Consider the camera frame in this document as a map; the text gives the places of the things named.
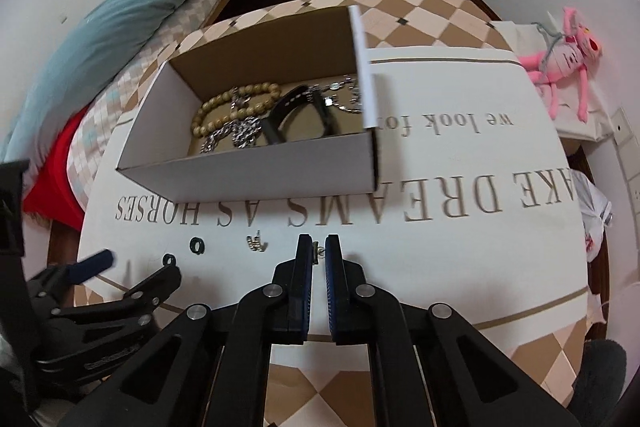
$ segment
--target blue blanket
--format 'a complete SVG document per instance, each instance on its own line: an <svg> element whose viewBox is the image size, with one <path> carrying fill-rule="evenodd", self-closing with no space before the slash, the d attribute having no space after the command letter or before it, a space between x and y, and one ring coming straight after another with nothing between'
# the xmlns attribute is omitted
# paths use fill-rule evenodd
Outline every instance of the blue blanket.
<svg viewBox="0 0 640 427"><path fill-rule="evenodd" d="M66 37L40 73L0 151L0 162L31 160L33 186L67 120L90 103L187 0L105 0Z"/></svg>

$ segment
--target pink panther plush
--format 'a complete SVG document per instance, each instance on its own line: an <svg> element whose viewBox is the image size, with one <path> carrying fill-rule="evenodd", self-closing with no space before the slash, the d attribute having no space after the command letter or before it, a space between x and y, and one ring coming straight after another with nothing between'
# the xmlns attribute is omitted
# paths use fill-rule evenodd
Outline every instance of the pink panther plush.
<svg viewBox="0 0 640 427"><path fill-rule="evenodd" d="M527 57L519 57L520 63L529 72L529 78L534 84L549 84L551 86L551 106L549 116L555 120L558 115L558 80L569 76L574 71L580 72L580 103L578 104L578 119L587 121L588 78L587 61L596 62L602 55L600 43L584 26L575 8L564 9L563 38L551 48L551 51L540 52ZM544 59L548 54L546 66Z"/></svg>

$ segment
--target open box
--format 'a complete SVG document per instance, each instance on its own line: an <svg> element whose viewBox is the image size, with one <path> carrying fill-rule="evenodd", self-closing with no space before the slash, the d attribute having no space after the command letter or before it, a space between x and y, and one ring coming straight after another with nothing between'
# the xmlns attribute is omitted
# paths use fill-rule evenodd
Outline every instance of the open box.
<svg viewBox="0 0 640 427"><path fill-rule="evenodd" d="M309 136L298 130L282 144L197 154L191 121L213 96L262 82L287 92L343 75L357 77L362 113L347 118L330 108L346 124L341 134L315 137L310 126ZM378 181L377 119L358 7L313 10L250 26L166 61L116 169L174 203L364 194Z"/></svg>

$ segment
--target red cloth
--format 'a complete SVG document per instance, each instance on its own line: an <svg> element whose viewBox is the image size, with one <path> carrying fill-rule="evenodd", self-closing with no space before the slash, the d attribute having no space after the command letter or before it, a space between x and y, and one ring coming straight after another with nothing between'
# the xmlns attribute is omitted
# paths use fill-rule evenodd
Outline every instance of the red cloth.
<svg viewBox="0 0 640 427"><path fill-rule="evenodd" d="M69 156L71 140L87 109L85 107L66 122L38 173L36 184L22 202L24 212L55 219L78 232L82 229L84 210L78 204L66 177L66 158Z"/></svg>

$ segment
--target white plastic bag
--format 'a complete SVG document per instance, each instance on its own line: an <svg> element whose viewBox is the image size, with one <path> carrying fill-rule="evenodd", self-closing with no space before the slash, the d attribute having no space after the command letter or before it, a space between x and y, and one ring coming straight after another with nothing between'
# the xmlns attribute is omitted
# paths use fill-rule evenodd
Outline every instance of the white plastic bag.
<svg viewBox="0 0 640 427"><path fill-rule="evenodd" d="M613 218L611 202L582 172L572 169L572 174L582 213L587 263L590 263L600 251L605 225L608 225Z"/></svg>

